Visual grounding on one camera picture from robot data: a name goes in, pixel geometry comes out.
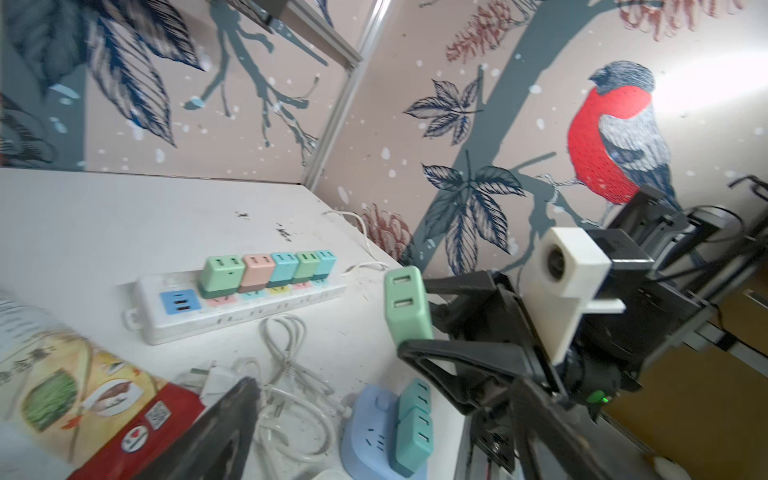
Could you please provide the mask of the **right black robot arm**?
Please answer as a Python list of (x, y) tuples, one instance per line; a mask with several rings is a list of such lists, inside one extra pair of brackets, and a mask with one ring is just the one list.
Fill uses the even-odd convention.
[[(465, 415), (496, 409), (520, 379), (599, 410), (639, 390), (641, 371), (766, 259), (766, 221), (726, 238), (730, 215), (710, 205), (676, 212), (644, 187), (605, 229), (549, 229), (517, 280), (392, 270), (385, 318), (398, 357)], [(672, 271), (698, 246), (724, 240), (721, 257)]]

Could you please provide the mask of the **teal plug adapter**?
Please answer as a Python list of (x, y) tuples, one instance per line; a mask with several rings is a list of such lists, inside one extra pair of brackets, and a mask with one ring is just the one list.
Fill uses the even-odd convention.
[(318, 259), (318, 264), (312, 280), (326, 279), (332, 272), (337, 258), (330, 250), (317, 250), (314, 254)]
[(271, 258), (274, 269), (267, 287), (276, 288), (291, 284), (299, 264), (296, 255), (289, 252), (275, 252), (271, 254)]
[(394, 428), (389, 452), (390, 467), (400, 476), (410, 478), (427, 463), (434, 451), (432, 420), (419, 408), (411, 409)]
[(415, 378), (400, 394), (398, 400), (398, 421), (402, 421), (412, 410), (429, 415), (431, 413), (431, 388), (429, 384)]

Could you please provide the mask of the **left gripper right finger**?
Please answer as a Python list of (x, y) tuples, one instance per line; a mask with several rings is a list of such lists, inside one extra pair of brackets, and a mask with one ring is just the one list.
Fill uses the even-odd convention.
[(609, 462), (572, 426), (564, 410), (536, 383), (514, 380), (509, 388), (512, 433), (526, 479), (543, 479), (533, 443), (538, 439), (572, 479), (613, 479)]

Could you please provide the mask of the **blue cube power socket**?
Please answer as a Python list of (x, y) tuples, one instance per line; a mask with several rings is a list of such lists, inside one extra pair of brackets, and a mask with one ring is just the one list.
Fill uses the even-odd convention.
[(353, 479), (425, 479), (426, 465), (410, 478), (398, 475), (389, 464), (389, 452), (398, 421), (399, 396), (375, 384), (367, 385), (353, 405), (341, 441), (341, 459)]

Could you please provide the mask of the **red white snack bag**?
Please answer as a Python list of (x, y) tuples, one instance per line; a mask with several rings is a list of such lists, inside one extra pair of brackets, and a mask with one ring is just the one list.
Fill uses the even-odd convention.
[(203, 412), (191, 391), (1, 294), (1, 476), (131, 479)]

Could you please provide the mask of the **pink plug adapter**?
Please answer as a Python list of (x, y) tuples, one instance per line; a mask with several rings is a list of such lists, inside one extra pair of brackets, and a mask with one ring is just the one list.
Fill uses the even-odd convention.
[(275, 261), (269, 254), (247, 254), (242, 257), (245, 265), (239, 293), (249, 293), (264, 289), (275, 270)]

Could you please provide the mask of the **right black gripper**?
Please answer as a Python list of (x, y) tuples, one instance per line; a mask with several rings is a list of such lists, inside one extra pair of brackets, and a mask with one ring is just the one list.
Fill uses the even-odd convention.
[(640, 191), (608, 228), (585, 230), (608, 229), (626, 232), (654, 265), (624, 313), (582, 317), (565, 360), (548, 359), (556, 371), (533, 346), (498, 343), (522, 341), (525, 323), (508, 276), (488, 270), (425, 280), (426, 291), (442, 299), (429, 303), (432, 325), (454, 340), (406, 340), (398, 358), (463, 415), (494, 408), (518, 379), (557, 394), (559, 376), (570, 402), (594, 408), (639, 390), (646, 360), (704, 307), (662, 272), (718, 233), (720, 216), (711, 207), (677, 212), (657, 192)]

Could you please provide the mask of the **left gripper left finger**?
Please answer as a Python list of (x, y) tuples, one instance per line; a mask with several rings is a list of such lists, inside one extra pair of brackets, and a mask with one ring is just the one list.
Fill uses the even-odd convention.
[(210, 407), (137, 479), (233, 479), (243, 476), (249, 456), (260, 389), (246, 377)]

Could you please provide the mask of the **green plug adapter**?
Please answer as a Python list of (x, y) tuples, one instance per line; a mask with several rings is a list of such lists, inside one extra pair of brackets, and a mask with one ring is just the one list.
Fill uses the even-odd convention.
[(236, 256), (208, 257), (197, 286), (204, 299), (224, 297), (236, 293), (245, 272), (244, 261)]
[(420, 270), (407, 266), (384, 277), (385, 319), (396, 348), (409, 340), (433, 340), (430, 304)]
[(294, 273), (292, 283), (301, 284), (310, 281), (320, 264), (320, 259), (314, 251), (297, 252), (297, 269)]

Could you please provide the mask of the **white colourful power strip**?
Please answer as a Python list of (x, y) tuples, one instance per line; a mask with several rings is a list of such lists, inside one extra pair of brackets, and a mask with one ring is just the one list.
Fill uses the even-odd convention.
[(233, 293), (205, 299), (197, 289), (196, 271), (147, 275), (132, 287), (132, 307), (123, 313), (131, 331), (139, 331), (150, 345), (159, 345), (260, 320), (334, 300), (346, 284), (339, 275), (325, 280)]

